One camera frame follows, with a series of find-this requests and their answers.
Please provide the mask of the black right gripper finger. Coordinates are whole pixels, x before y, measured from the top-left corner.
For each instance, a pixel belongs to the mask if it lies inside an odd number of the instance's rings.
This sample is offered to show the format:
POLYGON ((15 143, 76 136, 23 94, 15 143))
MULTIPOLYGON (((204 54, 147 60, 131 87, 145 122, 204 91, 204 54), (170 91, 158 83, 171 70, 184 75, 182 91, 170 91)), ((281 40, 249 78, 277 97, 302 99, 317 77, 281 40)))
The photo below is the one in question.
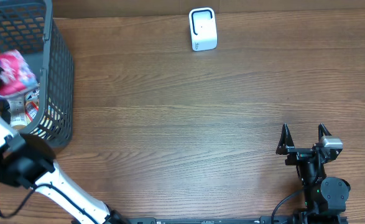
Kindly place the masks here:
POLYGON ((282 132, 280 140, 276 149, 276 154, 287 155, 290 154, 295 149, 291 133, 287 123, 282 126, 282 132))
POLYGON ((331 136, 331 133, 323 123, 318 125, 318 141, 321 142, 322 137, 331 136))

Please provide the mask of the red purple tissue pack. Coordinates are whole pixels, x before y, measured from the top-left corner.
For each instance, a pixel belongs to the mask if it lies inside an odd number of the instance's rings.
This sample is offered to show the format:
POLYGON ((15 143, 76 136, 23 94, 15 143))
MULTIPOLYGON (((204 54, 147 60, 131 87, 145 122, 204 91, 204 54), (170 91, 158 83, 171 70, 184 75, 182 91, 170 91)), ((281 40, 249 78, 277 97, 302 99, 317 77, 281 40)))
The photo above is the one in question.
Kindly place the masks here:
POLYGON ((36 75, 18 50, 0 54, 0 98, 25 95, 39 87, 36 75))

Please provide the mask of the white tube gold cap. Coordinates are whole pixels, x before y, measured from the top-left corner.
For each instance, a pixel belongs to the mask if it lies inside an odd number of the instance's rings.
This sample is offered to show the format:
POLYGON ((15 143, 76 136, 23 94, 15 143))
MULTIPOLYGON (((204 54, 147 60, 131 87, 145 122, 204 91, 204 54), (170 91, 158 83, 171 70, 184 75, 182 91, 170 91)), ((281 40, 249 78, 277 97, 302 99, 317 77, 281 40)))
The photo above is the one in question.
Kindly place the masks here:
POLYGON ((23 96, 8 99, 9 112, 11 115, 10 125, 16 130, 24 129, 27 126, 25 116, 25 101, 23 96))

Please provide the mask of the yellow wet wipes packet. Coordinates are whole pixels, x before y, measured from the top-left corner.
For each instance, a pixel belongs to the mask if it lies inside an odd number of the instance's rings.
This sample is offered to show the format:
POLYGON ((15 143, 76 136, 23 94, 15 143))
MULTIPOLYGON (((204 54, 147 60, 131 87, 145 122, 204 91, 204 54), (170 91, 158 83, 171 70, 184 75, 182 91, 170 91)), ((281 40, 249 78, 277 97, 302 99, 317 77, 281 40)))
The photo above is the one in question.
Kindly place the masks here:
POLYGON ((27 123, 33 121, 39 112, 39 89, 32 90, 25 95, 25 117, 27 123))

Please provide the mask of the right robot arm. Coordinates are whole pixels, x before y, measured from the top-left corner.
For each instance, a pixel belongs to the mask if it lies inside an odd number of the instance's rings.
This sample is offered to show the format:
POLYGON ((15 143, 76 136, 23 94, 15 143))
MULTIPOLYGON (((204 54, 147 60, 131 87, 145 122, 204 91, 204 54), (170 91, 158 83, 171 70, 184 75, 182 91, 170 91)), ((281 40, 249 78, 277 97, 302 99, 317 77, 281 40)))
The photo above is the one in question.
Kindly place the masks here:
POLYGON ((270 216, 271 223, 347 223, 341 214, 346 211, 350 184, 337 177, 328 177, 324 165, 334 161, 343 150, 343 142, 333 136, 323 123, 318 125, 318 142, 311 148, 295 147, 288 124, 283 124, 281 137, 275 151, 287 156, 285 164, 294 166, 302 188, 280 201, 270 216), (305 207, 292 215, 277 217, 285 202, 303 194, 305 207))

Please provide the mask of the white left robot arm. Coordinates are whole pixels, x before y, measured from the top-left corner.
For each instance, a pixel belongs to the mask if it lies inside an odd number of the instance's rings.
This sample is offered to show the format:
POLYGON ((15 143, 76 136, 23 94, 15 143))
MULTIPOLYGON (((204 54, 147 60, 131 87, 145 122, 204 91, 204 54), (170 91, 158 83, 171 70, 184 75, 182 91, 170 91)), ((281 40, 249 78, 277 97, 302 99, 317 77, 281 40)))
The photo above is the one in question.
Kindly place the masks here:
POLYGON ((69 54, 0 53, 0 184, 39 192, 78 223, 124 223, 56 160, 72 137, 73 79, 69 54))

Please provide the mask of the white barcode scanner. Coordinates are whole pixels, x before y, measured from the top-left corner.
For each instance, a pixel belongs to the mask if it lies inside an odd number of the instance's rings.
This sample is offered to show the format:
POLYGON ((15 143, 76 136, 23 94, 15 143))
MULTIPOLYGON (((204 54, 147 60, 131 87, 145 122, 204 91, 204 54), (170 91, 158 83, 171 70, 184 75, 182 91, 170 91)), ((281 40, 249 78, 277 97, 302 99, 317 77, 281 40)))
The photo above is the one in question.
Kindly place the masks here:
POLYGON ((210 7, 192 9, 188 15, 192 50, 213 50, 218 44, 215 12, 210 7))

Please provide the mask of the dark grey plastic basket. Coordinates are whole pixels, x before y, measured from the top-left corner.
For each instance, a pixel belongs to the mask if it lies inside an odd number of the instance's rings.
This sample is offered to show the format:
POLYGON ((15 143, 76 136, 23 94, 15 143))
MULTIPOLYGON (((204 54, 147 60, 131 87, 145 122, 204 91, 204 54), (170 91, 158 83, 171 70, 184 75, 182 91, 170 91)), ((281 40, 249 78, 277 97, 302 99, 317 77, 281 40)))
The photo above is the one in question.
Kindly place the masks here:
POLYGON ((39 83, 39 110, 21 132, 65 147, 72 138, 74 62, 51 0, 0 1, 0 53, 9 50, 21 53, 39 83))

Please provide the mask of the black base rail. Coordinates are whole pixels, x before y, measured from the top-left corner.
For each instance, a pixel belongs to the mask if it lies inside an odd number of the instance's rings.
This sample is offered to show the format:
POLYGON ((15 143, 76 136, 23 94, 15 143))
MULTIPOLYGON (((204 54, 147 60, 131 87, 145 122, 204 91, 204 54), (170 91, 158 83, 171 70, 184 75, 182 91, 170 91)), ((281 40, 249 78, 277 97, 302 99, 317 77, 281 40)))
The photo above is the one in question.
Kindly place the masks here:
POLYGON ((293 216, 276 216, 274 217, 274 221, 271 222, 271 216, 261 216, 259 218, 248 218, 248 219, 240 219, 240 218, 232 218, 232 219, 156 219, 153 217, 144 217, 144 218, 127 218, 124 220, 120 220, 117 218, 108 218, 105 224, 111 223, 126 223, 126 224, 294 224, 300 223, 299 221, 294 220, 293 216))

